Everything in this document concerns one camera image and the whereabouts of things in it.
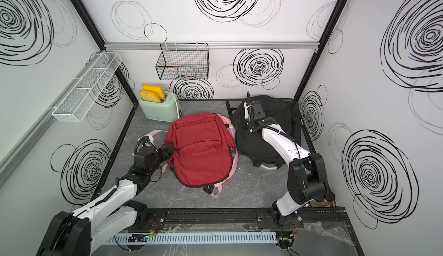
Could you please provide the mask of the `red and black backpack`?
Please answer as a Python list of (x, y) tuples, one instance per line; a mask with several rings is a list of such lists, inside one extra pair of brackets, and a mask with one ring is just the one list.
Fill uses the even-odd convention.
[(247, 156), (254, 161), (261, 156), (258, 146), (259, 141), (263, 138), (258, 132), (250, 132), (246, 125), (246, 120), (243, 116), (243, 104), (245, 101), (246, 99), (242, 100), (239, 107), (230, 109), (230, 118), (236, 129), (235, 142), (239, 154)]

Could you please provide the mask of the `large black backpack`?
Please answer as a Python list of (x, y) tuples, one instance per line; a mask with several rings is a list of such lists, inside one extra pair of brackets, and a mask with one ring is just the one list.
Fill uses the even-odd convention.
[[(265, 111), (266, 117), (274, 118), (284, 132), (293, 137), (297, 144), (301, 143), (301, 113), (299, 104), (293, 100), (276, 99), (267, 95), (256, 96)], [(253, 161), (253, 165), (264, 166), (266, 168), (280, 168), (285, 164), (277, 151), (266, 141), (259, 141), (260, 157)]]

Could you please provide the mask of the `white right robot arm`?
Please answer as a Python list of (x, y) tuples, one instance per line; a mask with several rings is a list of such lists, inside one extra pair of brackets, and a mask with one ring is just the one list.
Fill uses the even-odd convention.
[(250, 93), (244, 105), (246, 124), (251, 133), (270, 144), (288, 165), (287, 192), (273, 206), (279, 215), (289, 216), (312, 200), (333, 202), (323, 157), (310, 153), (296, 143), (272, 117), (267, 117), (261, 102), (253, 100)]

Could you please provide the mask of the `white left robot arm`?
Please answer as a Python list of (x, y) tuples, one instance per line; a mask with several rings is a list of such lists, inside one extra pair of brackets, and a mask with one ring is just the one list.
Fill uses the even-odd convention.
[(55, 215), (38, 248), (38, 256), (90, 256), (123, 229), (147, 223), (146, 205), (135, 201), (160, 165), (174, 154), (173, 144), (154, 146), (140, 138), (128, 173), (98, 198), (73, 212)]

